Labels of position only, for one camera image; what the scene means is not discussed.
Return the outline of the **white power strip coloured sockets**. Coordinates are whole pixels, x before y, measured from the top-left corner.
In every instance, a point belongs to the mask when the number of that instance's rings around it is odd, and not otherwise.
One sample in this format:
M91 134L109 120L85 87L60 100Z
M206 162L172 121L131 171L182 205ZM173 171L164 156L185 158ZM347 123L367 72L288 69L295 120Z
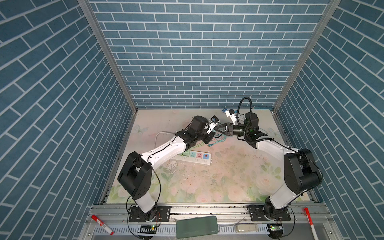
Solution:
M157 145L159 135L170 135L171 139L164 144ZM180 137L175 136L172 132L159 132L155 137L155 149L148 155L147 161L153 167L158 168L162 164L170 160L184 161L189 163L197 163L210 165L212 162L212 154L195 150L197 145L187 148L187 144Z

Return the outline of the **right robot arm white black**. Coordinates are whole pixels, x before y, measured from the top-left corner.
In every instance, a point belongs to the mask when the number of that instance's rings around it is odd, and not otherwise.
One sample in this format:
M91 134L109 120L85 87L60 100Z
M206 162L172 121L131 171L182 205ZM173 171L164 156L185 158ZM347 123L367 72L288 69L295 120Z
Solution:
M291 202L322 183L323 174L310 150L288 147L268 137L260 131L259 118L255 113L244 114L243 120L233 109L226 110L225 114L231 121L215 127L216 131L226 136L237 136L255 149L283 161L284 183L265 200L265 213L274 214L286 210Z

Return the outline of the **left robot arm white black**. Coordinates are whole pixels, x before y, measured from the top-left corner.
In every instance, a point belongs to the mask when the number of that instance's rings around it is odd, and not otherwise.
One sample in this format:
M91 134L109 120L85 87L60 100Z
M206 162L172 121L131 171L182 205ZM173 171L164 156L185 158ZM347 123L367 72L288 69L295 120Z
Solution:
M214 128L219 121L217 116L209 120L195 116L186 128L176 132L163 145L145 153L132 152L128 155L117 180L142 213L152 213L157 207L157 201L149 193L155 170L174 156L194 147L199 141L208 144L214 138Z

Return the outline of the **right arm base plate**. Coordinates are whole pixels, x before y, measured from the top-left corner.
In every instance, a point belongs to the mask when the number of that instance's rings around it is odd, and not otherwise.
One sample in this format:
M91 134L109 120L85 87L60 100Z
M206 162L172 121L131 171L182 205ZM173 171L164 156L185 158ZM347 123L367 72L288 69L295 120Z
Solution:
M246 207L252 222L262 221L290 221L288 208L275 209L272 205L248 205Z

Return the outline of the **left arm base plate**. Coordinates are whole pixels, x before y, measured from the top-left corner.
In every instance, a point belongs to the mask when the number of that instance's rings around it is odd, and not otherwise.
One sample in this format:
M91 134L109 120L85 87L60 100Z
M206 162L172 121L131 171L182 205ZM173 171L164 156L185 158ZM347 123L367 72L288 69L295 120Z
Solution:
M129 222L169 222L171 214L170 206L154 206L150 211L144 213L138 206L129 208Z

